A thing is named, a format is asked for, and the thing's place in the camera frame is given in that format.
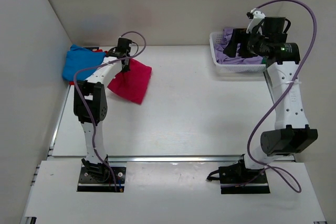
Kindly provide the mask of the magenta t shirt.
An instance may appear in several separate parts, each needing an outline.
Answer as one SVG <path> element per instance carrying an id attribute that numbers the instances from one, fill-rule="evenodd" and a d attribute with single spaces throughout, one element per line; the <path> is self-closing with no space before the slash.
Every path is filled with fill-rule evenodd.
<path id="1" fill-rule="evenodd" d="M 131 59 L 130 71 L 120 72 L 109 83 L 108 89 L 117 96 L 141 105 L 151 79 L 152 68 Z"/>

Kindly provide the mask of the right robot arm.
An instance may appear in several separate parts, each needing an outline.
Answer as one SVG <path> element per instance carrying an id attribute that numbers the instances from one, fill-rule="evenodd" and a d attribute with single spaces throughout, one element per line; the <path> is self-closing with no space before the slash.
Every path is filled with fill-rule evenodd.
<path id="1" fill-rule="evenodd" d="M 290 21 L 285 17 L 253 17 L 247 28 L 233 30 L 224 53 L 238 52 L 244 58 L 261 56 L 266 61 L 266 81 L 275 111 L 275 128 L 260 136 L 260 143 L 248 149 L 236 178 L 248 182 L 254 170 L 276 159 L 301 153 L 318 137 L 304 113 L 297 70 L 300 67 L 298 45 L 287 42 Z"/>

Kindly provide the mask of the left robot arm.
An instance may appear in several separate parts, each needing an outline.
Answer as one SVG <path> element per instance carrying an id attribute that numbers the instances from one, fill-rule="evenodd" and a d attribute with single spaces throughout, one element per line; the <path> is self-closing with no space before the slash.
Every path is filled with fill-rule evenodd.
<path id="1" fill-rule="evenodd" d="M 105 62 L 74 75 L 74 114 L 83 128 L 87 148 L 82 164 L 98 183 L 110 178 L 116 181 L 103 143 L 102 124 L 108 111 L 106 87 L 117 74 L 130 70 L 131 44 L 131 40 L 120 37 L 117 46 L 108 51 Z"/>

